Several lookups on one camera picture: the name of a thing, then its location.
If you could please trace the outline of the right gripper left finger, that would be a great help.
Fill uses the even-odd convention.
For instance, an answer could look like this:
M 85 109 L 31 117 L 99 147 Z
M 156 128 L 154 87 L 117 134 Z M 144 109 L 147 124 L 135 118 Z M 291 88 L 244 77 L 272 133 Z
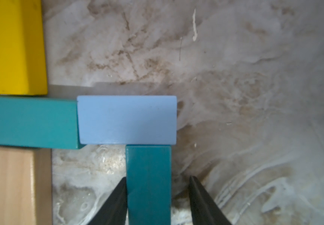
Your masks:
M 127 184 L 123 177 L 88 225 L 125 225 Z

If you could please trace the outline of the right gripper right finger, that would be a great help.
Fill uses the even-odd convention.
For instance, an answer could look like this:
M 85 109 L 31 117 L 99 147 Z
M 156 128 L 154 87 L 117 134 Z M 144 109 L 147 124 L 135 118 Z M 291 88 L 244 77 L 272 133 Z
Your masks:
M 194 225 L 231 225 L 195 176 L 189 179 L 189 199 Z

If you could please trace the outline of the teal long block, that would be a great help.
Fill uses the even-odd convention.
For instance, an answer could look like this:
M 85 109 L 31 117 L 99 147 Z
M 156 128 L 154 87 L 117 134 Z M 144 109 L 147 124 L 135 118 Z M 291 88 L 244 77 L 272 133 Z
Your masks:
M 171 224 L 171 146 L 125 148 L 130 225 Z

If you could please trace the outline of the tan wooden block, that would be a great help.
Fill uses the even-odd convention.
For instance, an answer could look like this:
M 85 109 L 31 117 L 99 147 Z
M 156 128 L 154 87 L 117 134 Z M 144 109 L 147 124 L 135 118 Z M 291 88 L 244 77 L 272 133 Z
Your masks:
M 0 225 L 51 224 L 51 149 L 0 146 Z

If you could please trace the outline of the light blue block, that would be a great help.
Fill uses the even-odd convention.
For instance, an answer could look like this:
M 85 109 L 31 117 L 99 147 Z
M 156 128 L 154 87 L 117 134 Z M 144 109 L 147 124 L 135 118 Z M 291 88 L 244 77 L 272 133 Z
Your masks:
M 82 144 L 174 145 L 175 96 L 78 96 Z

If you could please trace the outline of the teal short block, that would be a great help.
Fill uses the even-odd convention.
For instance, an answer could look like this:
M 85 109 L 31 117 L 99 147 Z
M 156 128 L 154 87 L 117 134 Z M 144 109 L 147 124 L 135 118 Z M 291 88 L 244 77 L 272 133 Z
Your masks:
M 83 148 L 76 100 L 0 96 L 0 145 Z

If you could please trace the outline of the yellow block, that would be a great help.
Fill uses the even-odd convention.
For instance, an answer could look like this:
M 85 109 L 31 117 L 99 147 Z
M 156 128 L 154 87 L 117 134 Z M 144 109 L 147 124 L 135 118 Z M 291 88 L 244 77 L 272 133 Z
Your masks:
M 46 95 L 41 1 L 0 1 L 0 95 Z

